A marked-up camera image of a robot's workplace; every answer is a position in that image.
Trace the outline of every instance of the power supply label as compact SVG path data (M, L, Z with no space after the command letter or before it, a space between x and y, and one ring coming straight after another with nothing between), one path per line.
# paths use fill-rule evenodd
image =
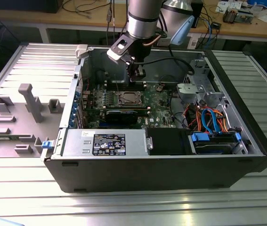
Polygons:
M126 155L125 134L95 134L94 156Z

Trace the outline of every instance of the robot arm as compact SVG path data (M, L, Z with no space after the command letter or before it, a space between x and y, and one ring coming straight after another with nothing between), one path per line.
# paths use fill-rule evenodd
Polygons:
M108 50L111 60L124 61L130 80L144 75L141 66L134 62L143 62L150 54L152 44L160 38L155 34L157 21L162 14L167 26L172 30L174 44L180 44L190 30L194 17L191 16L190 0L130 0L127 32L123 34Z

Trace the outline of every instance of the sticker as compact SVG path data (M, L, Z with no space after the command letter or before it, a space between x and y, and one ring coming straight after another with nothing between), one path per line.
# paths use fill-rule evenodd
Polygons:
M125 134L94 134L92 154L94 156L126 155Z
M94 131L88 131L88 130L84 130L81 133L81 137L93 137L95 134Z

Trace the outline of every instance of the motherboard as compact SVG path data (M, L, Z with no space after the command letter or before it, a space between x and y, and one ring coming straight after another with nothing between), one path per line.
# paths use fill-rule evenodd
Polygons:
M144 129L175 127L170 112L171 89L157 84L134 87L121 84L96 85L83 91L75 128Z

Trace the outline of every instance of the wooden tabletop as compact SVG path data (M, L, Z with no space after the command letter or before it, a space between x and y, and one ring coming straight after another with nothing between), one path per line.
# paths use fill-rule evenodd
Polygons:
M216 5L218 0L204 0L205 6L213 21L221 23L220 34L233 36L251 36L267 38L267 23L254 18L251 24L223 23L221 13L216 13ZM92 0L76 0L76 5L92 3ZM99 0L91 6L83 6L80 9L86 10L107 4L106 0ZM74 11L72 1L65 5L65 8ZM63 24L63 25L85 25L85 26L101 26L106 27L106 15L108 6L100 7L90 11L91 19L77 13L67 12L64 9L59 9L55 14L41 13L41 12L25 12L25 11L10 11L0 10L0 20L2 21L18 21L27 23L46 23L46 24ZM123 27L126 21L126 6L125 4L115 4L115 26ZM207 28L204 23L200 21L196 28L191 29L190 32L206 33Z

